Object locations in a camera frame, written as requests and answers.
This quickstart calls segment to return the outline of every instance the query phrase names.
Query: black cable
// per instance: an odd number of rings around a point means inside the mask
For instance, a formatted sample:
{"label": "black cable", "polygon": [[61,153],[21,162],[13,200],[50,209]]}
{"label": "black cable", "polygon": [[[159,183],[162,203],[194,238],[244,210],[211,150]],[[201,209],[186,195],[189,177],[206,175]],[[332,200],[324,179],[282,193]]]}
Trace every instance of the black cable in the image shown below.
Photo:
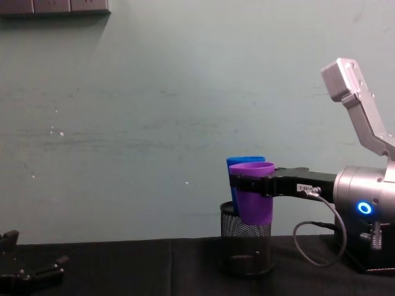
{"label": "black cable", "polygon": [[294,239],[294,243],[296,245],[296,248],[298,249],[298,251],[302,254],[302,256],[308,262],[310,262],[311,264],[316,265],[316,266],[328,267],[328,266],[331,266],[331,265],[335,264],[336,262],[338,262],[340,260],[340,258],[342,257],[344,251],[346,250],[346,246],[347,246],[347,231],[346,231],[346,227],[344,225],[343,219],[340,217],[338,211],[336,211],[334,208],[332,208],[330,203],[327,202],[323,197],[319,196],[318,194],[314,194],[314,197],[316,197],[319,201],[321,201],[325,205],[327,205],[328,208],[330,208],[330,210],[335,214],[335,216],[339,220],[340,227],[341,227],[341,232],[342,232],[342,235],[343,235],[343,243],[341,245],[340,251],[339,251],[339,253],[337,254],[337,256],[336,256],[336,258],[334,260],[329,261],[328,263],[318,263],[318,262],[314,261],[313,259],[311,259],[309,256],[306,255],[306,253],[299,246],[299,243],[297,242],[297,239],[296,239],[297,230],[302,225],[312,224],[312,225],[320,226],[320,227],[323,227],[323,228],[329,228],[329,229],[335,230],[336,226],[334,226],[333,224],[322,223],[322,222],[314,222],[314,221],[300,222],[294,228],[293,239]]}

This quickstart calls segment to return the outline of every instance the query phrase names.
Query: black tablecloth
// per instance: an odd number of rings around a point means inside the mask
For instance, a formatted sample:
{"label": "black tablecloth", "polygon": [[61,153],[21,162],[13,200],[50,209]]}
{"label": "black tablecloth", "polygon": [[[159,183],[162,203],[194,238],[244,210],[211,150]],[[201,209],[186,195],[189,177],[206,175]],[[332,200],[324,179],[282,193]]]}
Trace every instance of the black tablecloth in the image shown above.
{"label": "black tablecloth", "polygon": [[[315,258],[333,258],[322,237],[299,241]],[[63,285],[42,296],[395,295],[395,277],[359,274],[346,263],[313,266],[297,252],[292,237],[273,237],[272,245],[275,268],[259,279],[222,274],[218,238],[23,245],[18,257],[32,267],[70,257]]]}

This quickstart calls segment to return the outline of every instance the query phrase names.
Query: black clamp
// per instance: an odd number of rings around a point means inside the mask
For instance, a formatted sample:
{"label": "black clamp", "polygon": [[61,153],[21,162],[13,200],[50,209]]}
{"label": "black clamp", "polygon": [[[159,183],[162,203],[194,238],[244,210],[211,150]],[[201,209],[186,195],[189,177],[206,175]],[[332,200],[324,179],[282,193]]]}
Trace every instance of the black clamp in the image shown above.
{"label": "black clamp", "polygon": [[31,295],[61,284],[69,258],[63,256],[51,265],[31,270],[15,257],[18,236],[15,230],[0,236],[0,294]]}

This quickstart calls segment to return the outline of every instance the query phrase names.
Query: label sticker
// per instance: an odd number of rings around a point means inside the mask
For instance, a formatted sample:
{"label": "label sticker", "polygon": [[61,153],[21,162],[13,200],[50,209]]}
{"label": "label sticker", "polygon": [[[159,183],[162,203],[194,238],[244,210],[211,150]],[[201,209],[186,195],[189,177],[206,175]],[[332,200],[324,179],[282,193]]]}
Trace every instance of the label sticker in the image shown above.
{"label": "label sticker", "polygon": [[303,191],[303,190],[308,190],[308,189],[312,189],[313,186],[311,185],[305,185],[305,184],[296,184],[296,191]]}

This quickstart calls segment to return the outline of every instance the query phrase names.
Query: black wire mesh cup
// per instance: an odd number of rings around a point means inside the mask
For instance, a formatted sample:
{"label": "black wire mesh cup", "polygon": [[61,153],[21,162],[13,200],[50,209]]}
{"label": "black wire mesh cup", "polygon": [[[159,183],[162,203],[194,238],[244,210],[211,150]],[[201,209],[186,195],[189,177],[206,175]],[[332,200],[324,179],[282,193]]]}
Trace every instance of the black wire mesh cup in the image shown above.
{"label": "black wire mesh cup", "polygon": [[272,224],[246,225],[232,202],[221,204],[220,267],[237,277],[254,277],[273,268],[270,236]]}

